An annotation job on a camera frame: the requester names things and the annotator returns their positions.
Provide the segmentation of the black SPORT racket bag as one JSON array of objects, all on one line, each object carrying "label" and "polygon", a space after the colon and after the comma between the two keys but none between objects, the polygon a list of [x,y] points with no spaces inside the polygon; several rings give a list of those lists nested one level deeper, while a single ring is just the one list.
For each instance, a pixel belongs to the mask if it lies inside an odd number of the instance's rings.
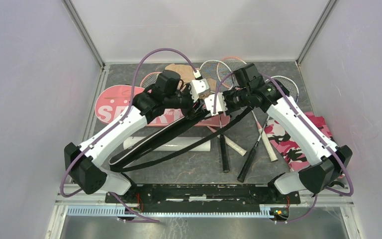
[{"label": "black SPORT racket bag", "polygon": [[170,159],[173,159],[179,155],[184,154],[185,152],[188,152],[195,147],[210,141],[211,139],[219,136],[220,134],[226,132],[233,126],[235,126],[240,120],[242,120],[253,108],[247,107],[241,114],[236,116],[234,120],[232,120],[227,126],[223,127],[222,129],[213,132],[212,134],[200,139],[199,141],[181,149],[178,151],[175,151],[167,156],[164,156],[162,158],[148,161],[146,163],[141,163],[134,166],[128,166],[130,163],[134,162],[135,160],[141,158],[142,156],[148,154],[149,152],[153,151],[154,149],[158,148],[159,146],[177,138],[180,134],[184,133],[191,127],[193,127],[198,120],[201,120],[203,116],[196,117],[194,119],[180,119],[167,127],[151,134],[150,136],[145,137],[143,140],[139,141],[135,145],[133,145],[130,148],[125,149],[123,152],[115,155],[111,158],[109,161],[109,167],[110,170],[113,172],[129,172],[139,169],[148,168],[157,164],[160,164],[162,162],[168,161]]}]

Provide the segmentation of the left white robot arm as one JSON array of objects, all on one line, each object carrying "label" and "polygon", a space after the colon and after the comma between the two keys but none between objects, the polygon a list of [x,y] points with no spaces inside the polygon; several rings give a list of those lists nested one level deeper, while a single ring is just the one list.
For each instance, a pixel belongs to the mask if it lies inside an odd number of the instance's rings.
[{"label": "left white robot arm", "polygon": [[200,113],[204,118],[207,113],[201,110],[202,97],[210,92],[210,85],[199,71],[194,76],[196,79],[185,83],[175,71],[159,73],[156,81],[134,95],[129,105],[104,129],[78,145],[68,143],[64,147],[65,175],[70,176],[79,189],[67,194],[61,184],[61,195],[71,197],[79,192],[90,195],[106,190],[116,193],[125,203],[132,202],[136,189],[130,180],[120,172],[103,169],[102,165],[117,147],[163,115],[166,109]]}]

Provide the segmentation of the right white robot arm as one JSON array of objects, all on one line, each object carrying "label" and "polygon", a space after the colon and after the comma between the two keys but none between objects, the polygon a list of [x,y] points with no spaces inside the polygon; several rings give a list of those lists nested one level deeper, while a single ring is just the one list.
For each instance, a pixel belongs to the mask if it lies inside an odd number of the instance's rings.
[{"label": "right white robot arm", "polygon": [[309,165],[299,171],[277,177],[267,190],[273,203],[280,203],[288,193],[308,190],[318,194],[323,190],[352,196],[354,186],[347,172],[351,149],[338,146],[312,123],[296,104],[293,89],[258,72],[251,63],[232,72],[238,88],[222,92],[215,103],[225,106],[225,112],[241,107],[260,108],[276,120],[305,155]]}]

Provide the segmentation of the white frame badminton racket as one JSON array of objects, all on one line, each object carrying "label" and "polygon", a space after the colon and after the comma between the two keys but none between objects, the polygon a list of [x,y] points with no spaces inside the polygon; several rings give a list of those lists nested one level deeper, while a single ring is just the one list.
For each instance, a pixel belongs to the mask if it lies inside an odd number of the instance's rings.
[{"label": "white frame badminton racket", "polygon": [[201,76],[207,79],[211,94],[215,93],[215,90],[219,85],[220,92],[231,90],[235,85],[234,77],[232,75],[229,76],[224,82],[220,83],[224,77],[232,73],[230,67],[223,61],[207,60],[201,64],[199,71]]}]

